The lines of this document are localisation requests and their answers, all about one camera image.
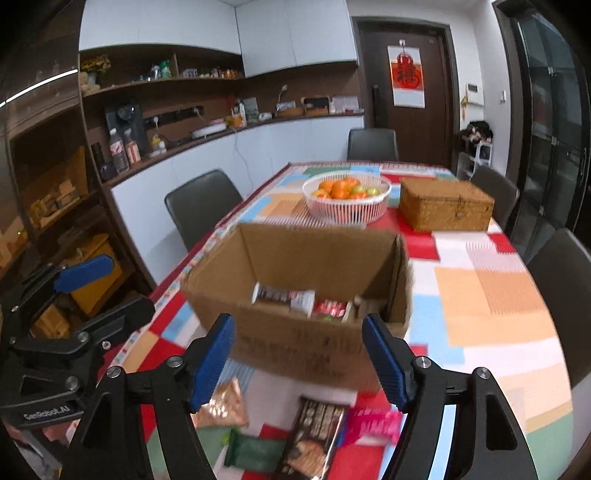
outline fruit basket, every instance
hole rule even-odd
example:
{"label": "fruit basket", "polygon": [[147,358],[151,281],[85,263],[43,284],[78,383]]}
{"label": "fruit basket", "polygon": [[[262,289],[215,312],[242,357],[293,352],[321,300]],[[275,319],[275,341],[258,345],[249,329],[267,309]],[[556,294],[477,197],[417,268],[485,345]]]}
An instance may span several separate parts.
{"label": "fruit basket", "polygon": [[[345,181],[351,185],[348,191]],[[322,190],[328,186],[330,192]],[[302,189],[313,217],[335,225],[358,225],[374,222],[386,213],[392,185],[371,173],[339,170],[310,178]]]}

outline chair backrest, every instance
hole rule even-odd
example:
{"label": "chair backrest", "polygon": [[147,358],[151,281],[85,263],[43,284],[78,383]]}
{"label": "chair backrest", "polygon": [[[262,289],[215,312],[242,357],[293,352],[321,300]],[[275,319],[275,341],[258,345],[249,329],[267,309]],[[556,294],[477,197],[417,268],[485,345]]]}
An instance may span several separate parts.
{"label": "chair backrest", "polygon": [[495,199],[492,217],[504,230],[519,198],[519,189],[496,170],[486,166],[476,169],[471,182]]}
{"label": "chair backrest", "polygon": [[398,161],[396,132],[387,128],[352,128],[347,160]]}
{"label": "chair backrest", "polygon": [[527,268],[554,320],[574,387],[591,372],[591,257],[571,232],[562,229]]}
{"label": "chair backrest", "polygon": [[164,198],[164,203],[185,247],[191,250],[242,201],[242,196],[221,170],[189,180]]}

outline upper cabinet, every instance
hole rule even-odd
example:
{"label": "upper cabinet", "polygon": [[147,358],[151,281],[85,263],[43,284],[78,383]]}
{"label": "upper cabinet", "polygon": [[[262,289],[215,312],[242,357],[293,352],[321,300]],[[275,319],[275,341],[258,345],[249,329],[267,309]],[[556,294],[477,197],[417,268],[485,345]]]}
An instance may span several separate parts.
{"label": "upper cabinet", "polygon": [[241,53],[234,7],[218,0],[86,0],[80,50],[134,43]]}
{"label": "upper cabinet", "polygon": [[236,19],[247,77],[357,61],[345,0],[254,0],[236,7]]}
{"label": "upper cabinet", "polygon": [[297,66],[357,61],[345,0],[287,0]]}
{"label": "upper cabinet", "polygon": [[247,77],[296,66],[287,0],[255,0],[236,7]]}

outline red paper poster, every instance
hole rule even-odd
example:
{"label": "red paper poster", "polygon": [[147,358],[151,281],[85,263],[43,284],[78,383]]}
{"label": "red paper poster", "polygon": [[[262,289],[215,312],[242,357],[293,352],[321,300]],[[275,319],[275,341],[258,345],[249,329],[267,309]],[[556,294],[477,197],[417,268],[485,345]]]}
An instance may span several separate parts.
{"label": "red paper poster", "polygon": [[425,108],[423,68],[418,48],[388,47],[394,105]]}

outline dining table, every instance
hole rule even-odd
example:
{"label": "dining table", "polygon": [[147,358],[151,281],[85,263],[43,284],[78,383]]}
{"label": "dining table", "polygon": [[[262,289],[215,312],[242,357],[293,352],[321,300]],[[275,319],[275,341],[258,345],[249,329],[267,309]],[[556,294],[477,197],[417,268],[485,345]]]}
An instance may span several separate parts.
{"label": "dining table", "polygon": [[[112,357],[127,372],[155,368],[206,331],[186,302],[181,280],[238,223],[328,228],[310,216],[302,192],[310,177],[329,171],[364,171],[387,178],[392,189],[385,215],[359,228],[399,232],[413,271],[410,326],[405,340],[417,355],[442,368],[494,374],[522,428],[540,480],[556,480],[571,452],[573,415],[569,376],[552,318],[524,262],[494,220],[488,231],[414,232],[398,210],[400,180],[456,181],[440,167],[397,163],[287,164],[224,218],[154,290],[152,321],[134,332]],[[285,439],[301,395],[358,407],[391,408],[384,393],[333,388],[271,374],[229,359],[220,382],[237,377],[249,417],[243,433]],[[446,406],[430,479],[442,479],[452,441],[455,406]],[[142,406],[148,453],[156,480],[168,478],[154,412]],[[260,473],[225,467],[223,429],[198,429],[220,480],[262,480]],[[377,480],[394,445],[337,449],[328,480]]]}

